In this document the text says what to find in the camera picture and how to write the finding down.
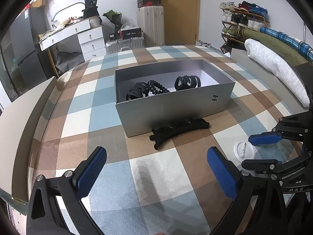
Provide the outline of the white round pin badge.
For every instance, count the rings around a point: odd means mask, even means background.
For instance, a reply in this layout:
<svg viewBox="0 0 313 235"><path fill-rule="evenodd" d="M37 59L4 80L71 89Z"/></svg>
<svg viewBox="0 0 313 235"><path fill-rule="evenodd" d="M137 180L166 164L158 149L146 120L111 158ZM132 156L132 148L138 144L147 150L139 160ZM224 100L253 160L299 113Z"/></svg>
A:
<svg viewBox="0 0 313 235"><path fill-rule="evenodd" d="M234 145L236 159L242 163L247 159L254 159L256 156L255 147L248 141L237 141Z"/></svg>

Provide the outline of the large black hair claw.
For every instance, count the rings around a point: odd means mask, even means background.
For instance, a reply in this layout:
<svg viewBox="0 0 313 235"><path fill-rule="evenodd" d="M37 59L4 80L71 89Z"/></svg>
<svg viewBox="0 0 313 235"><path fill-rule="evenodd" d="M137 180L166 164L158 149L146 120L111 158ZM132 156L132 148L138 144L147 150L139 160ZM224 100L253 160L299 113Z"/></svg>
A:
<svg viewBox="0 0 313 235"><path fill-rule="evenodd" d="M191 132L199 129L209 129L210 123L203 118L196 119L180 119L170 126L162 126L158 129L152 129L152 135L149 136L150 141L154 141L154 149L158 148L167 140L172 139L183 133Z"/></svg>

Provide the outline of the white rolled blanket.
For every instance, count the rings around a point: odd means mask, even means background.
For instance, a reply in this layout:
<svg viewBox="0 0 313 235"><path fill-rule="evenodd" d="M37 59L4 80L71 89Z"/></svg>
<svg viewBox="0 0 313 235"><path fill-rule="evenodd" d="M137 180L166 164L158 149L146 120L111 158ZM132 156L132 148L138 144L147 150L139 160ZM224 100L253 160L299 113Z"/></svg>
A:
<svg viewBox="0 0 313 235"><path fill-rule="evenodd" d="M245 40L247 56L272 72L297 97L304 108L310 105L305 86L289 64L259 41Z"/></svg>

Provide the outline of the grey bed footboard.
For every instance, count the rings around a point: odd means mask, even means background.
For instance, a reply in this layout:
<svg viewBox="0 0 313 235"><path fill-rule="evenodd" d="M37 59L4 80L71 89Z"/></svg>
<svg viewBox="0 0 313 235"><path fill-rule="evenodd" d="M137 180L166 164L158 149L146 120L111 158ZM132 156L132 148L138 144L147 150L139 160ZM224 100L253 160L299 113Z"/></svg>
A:
<svg viewBox="0 0 313 235"><path fill-rule="evenodd" d="M1 115L1 189L24 202L28 201L28 163L32 139L56 84L53 76L18 97Z"/></svg>

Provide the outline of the olive green blanket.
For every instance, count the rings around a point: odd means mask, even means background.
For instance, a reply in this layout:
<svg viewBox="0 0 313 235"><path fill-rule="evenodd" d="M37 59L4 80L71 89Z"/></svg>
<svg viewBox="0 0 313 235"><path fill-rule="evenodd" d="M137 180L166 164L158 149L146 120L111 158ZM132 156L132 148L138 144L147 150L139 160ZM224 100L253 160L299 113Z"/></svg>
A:
<svg viewBox="0 0 313 235"><path fill-rule="evenodd" d="M271 37L258 31L250 30L248 28L242 28L238 30L237 34L244 39L253 39L259 41L267 48L280 55L289 65L293 67L309 62L295 49L276 39L275 37Z"/></svg>

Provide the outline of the black claw clip in box right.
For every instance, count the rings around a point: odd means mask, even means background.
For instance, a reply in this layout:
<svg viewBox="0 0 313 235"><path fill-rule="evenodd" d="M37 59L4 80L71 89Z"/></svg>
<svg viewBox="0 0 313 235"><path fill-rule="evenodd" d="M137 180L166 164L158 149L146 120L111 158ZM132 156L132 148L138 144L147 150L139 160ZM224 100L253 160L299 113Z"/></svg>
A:
<svg viewBox="0 0 313 235"><path fill-rule="evenodd" d="M185 75L183 77L179 76L176 78L174 83L174 88L177 91L186 90L186 89L193 89L201 87L201 80L196 75Z"/></svg>

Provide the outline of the black claw clip in box left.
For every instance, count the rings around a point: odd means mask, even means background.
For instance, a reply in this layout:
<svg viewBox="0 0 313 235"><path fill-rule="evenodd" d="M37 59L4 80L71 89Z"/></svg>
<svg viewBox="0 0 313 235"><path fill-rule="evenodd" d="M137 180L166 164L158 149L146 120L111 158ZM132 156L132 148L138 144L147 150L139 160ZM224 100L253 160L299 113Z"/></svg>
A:
<svg viewBox="0 0 313 235"><path fill-rule="evenodd" d="M148 97L150 92L149 86L145 82L137 82L126 94L126 100L134 100Z"/></svg>

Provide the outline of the grey cardboard box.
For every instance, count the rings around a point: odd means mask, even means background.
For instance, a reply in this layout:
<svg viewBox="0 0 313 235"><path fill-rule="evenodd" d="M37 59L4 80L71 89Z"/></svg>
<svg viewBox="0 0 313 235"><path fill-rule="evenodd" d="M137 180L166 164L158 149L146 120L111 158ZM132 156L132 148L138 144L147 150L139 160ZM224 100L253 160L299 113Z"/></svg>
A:
<svg viewBox="0 0 313 235"><path fill-rule="evenodd" d="M177 77L197 76L201 86L177 91ZM155 80L169 91L135 100L126 94L139 82ZM209 61L179 60L115 71L116 109L127 137L151 132L183 118L203 118L224 111L235 82Z"/></svg>

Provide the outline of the shoe rack with shoes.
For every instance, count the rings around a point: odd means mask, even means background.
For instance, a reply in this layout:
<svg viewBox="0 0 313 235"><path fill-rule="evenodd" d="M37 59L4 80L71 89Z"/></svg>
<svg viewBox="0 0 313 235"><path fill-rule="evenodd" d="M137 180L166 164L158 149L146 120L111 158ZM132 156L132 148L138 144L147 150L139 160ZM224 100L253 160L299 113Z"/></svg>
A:
<svg viewBox="0 0 313 235"><path fill-rule="evenodd" d="M220 50L225 55L234 48L245 49L245 38L239 35L239 31L259 31L261 27L270 25L268 10L255 3L242 1L236 5L234 2L222 2L219 8L223 11L221 37L224 41Z"/></svg>

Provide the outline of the glass door cabinet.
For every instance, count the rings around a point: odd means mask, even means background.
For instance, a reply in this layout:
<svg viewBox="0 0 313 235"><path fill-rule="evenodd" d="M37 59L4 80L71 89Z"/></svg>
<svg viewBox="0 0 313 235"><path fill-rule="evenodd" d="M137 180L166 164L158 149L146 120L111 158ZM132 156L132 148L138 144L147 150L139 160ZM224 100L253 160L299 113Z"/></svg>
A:
<svg viewBox="0 0 313 235"><path fill-rule="evenodd" d="M4 58L1 50L1 83L4 87L4 90L6 94L8 95L8 98L11 102L13 102L16 99L16 91L13 86L12 80L9 76L8 70L4 63Z"/></svg>

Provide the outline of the silver aluminium suitcase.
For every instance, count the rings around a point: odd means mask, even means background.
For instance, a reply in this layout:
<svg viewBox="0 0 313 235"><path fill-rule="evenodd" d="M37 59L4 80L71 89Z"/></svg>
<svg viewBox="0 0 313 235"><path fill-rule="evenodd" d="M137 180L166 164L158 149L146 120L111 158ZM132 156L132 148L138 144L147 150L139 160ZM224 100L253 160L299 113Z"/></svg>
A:
<svg viewBox="0 0 313 235"><path fill-rule="evenodd" d="M132 49L145 48L145 39L143 37L133 37L129 39L110 40L106 42L106 53L123 52Z"/></svg>

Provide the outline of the white desk with drawers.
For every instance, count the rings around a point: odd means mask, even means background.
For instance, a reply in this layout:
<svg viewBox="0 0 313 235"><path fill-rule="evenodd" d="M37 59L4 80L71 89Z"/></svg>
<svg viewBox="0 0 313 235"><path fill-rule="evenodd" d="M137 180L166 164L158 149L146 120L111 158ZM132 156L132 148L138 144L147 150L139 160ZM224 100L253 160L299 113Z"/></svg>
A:
<svg viewBox="0 0 313 235"><path fill-rule="evenodd" d="M72 36L77 37L85 61L107 54L102 19L98 16L81 20L45 35L43 39L39 41L40 49L42 51L49 49L51 46L66 41Z"/></svg>

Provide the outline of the black box on suitcase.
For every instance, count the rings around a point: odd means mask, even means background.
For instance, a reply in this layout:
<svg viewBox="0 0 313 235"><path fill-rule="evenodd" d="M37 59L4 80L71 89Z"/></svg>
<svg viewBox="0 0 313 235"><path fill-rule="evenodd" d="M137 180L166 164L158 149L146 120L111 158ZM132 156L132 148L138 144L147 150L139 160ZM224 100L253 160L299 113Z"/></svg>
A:
<svg viewBox="0 0 313 235"><path fill-rule="evenodd" d="M120 31L120 38L122 40L130 39L130 38L137 38L141 36L142 36L142 29L140 27L122 29Z"/></svg>

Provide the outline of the wooden door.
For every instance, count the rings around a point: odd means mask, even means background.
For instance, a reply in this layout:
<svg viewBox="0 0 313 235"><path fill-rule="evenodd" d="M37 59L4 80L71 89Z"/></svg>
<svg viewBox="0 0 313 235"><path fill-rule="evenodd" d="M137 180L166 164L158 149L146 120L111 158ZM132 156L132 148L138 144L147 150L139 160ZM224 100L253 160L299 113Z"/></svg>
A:
<svg viewBox="0 0 313 235"><path fill-rule="evenodd" d="M198 38L200 0L161 0L165 13L165 44L194 44Z"/></svg>

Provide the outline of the black bag on desk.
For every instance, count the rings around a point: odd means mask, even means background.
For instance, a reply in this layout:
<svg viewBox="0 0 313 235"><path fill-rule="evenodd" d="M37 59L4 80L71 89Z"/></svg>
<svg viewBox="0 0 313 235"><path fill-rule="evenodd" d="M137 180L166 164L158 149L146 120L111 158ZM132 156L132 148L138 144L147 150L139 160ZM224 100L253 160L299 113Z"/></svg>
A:
<svg viewBox="0 0 313 235"><path fill-rule="evenodd" d="M97 1L98 0L84 0L85 9L82 10L83 19L91 18L93 16L99 16Z"/></svg>

